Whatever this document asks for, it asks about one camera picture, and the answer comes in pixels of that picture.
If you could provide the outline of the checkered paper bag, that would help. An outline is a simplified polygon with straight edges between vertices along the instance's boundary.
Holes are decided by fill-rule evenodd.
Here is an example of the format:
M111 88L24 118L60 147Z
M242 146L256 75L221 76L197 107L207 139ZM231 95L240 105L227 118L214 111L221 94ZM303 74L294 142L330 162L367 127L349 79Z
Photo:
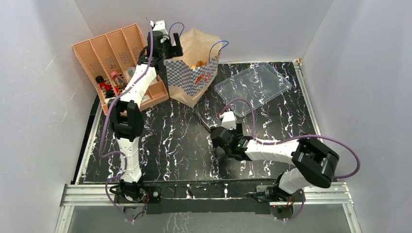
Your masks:
M183 33L180 42L183 56L164 61L169 96L193 108L217 76L221 51L229 42L196 28ZM198 61L207 64L191 69Z

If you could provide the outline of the metal tongs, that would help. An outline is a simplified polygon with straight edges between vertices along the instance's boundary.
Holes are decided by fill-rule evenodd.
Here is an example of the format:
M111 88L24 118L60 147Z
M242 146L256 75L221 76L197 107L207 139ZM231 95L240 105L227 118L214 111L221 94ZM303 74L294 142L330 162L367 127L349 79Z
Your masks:
M208 125L208 123L202 118L201 114L197 110L195 110L194 112L199 119L200 124L207 130L208 133L211 133L210 125Z

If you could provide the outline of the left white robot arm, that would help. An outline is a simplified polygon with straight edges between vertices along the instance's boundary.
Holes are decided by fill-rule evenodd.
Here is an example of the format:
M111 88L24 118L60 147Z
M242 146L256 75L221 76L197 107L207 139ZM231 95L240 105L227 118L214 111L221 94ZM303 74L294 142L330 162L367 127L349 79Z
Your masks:
M109 123L120 150L122 175L111 193L130 202L142 202L152 196L154 188L144 188L139 162L139 138L144 128L140 111L145 93L157 77L158 63L180 57L183 50L179 33L153 31L148 33L148 45L138 55L134 75L118 100L109 103L112 109Z

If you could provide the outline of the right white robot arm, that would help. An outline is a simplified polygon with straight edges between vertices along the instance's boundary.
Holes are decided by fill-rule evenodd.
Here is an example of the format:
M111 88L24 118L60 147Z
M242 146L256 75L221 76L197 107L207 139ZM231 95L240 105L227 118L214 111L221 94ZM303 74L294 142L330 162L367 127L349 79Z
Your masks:
M287 201L296 191L307 186L331 186L339 156L316 137L284 143L270 140L258 142L251 136L243 135L241 126L238 123L234 129L212 127L212 146L237 161L270 160L295 166L280 174L273 186L258 188L250 197L260 202Z

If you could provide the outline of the clear plastic tray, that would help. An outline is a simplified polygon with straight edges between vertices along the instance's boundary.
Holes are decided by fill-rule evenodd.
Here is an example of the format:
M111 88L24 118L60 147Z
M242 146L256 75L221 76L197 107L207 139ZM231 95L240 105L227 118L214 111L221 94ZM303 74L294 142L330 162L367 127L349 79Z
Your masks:
M251 113L291 89L287 78L267 62L251 64L247 69L216 84L214 90L238 117Z

